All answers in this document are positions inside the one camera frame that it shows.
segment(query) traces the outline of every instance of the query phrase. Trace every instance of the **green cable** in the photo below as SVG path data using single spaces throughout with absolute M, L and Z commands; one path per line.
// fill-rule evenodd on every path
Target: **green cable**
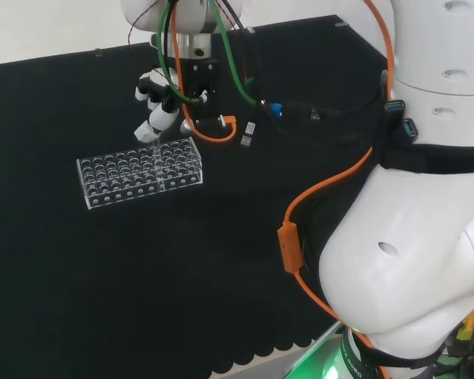
M 231 75 L 234 78 L 235 85 L 237 86 L 237 89 L 239 90 L 243 98 L 254 107 L 256 106 L 256 100 L 246 93 L 246 91 L 244 90 L 243 84 L 240 81 L 239 74 L 237 73 L 234 57 L 233 57 L 233 54 L 231 53 L 230 41 L 228 41 L 227 31 L 224 28 L 223 20 L 221 20 L 220 10 L 218 9 L 214 0 L 209 0 L 209 2 L 211 3 L 211 7 L 213 8 L 213 13 L 216 17 L 216 21 L 218 23 L 218 28 L 220 30 L 221 37 L 223 38 L 224 49 L 226 50 L 227 57 L 228 57 L 228 65 L 230 66 Z
M 162 50 L 162 43 L 161 43 L 161 33 L 164 31 L 165 22 L 167 20 L 168 10 L 170 8 L 170 2 L 167 2 L 165 6 L 164 13 L 161 15 L 160 26 L 158 28 L 158 33 L 156 34 L 156 45 L 158 51 L 158 60 L 160 61 L 161 69 L 164 72 L 164 76 L 168 81 L 168 84 L 171 86 L 172 91 L 184 102 L 186 103 L 200 103 L 199 99 L 190 99 L 184 96 L 176 87 L 175 84 L 172 83 L 170 72 L 167 70 L 167 65 L 165 65 L 165 57 L 164 52 Z

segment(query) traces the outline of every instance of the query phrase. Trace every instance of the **usb port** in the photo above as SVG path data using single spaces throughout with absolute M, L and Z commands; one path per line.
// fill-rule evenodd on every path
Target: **usb port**
M 402 100 L 398 101 L 390 101 L 386 103 L 386 110 L 387 111 L 396 111 L 396 110 L 404 110 L 405 109 L 405 103 Z
M 416 128 L 416 125 L 414 125 L 414 122 L 410 118 L 406 118 L 404 120 L 404 129 L 408 137 L 411 138 L 412 140 L 415 140 L 418 137 L 418 129 Z

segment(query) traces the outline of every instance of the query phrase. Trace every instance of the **white wall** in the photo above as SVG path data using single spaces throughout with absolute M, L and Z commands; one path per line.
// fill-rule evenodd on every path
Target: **white wall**
M 374 0 L 393 32 L 389 0 Z M 382 35 L 363 0 L 244 0 L 250 26 L 338 14 L 384 51 Z M 126 44 L 130 26 L 119 0 L 0 0 L 0 63 Z M 134 30 L 132 43 L 149 33 Z

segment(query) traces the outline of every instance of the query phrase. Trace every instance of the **black table surface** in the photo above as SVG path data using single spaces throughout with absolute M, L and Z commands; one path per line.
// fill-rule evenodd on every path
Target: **black table surface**
M 266 99 L 347 109 L 373 96 L 385 59 L 338 22 L 257 28 Z M 219 37 L 213 50 L 225 62 Z M 288 127 L 325 147 L 258 123 L 242 148 L 252 112 L 225 63 L 220 104 L 239 135 L 196 140 L 203 185 L 89 211 L 76 159 L 136 146 L 148 112 L 134 89 L 154 62 L 137 45 L 0 65 L 0 379 L 203 379 L 333 323 L 284 272 L 277 228 L 296 195 L 368 149 L 330 142 L 372 130 L 379 110 Z

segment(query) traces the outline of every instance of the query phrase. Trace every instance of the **white label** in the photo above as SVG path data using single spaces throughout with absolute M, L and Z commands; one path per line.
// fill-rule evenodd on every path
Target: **white label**
M 246 134 L 249 134 L 249 135 L 253 134 L 255 127 L 256 127 L 256 124 L 252 122 L 248 122 L 247 127 L 246 127 Z

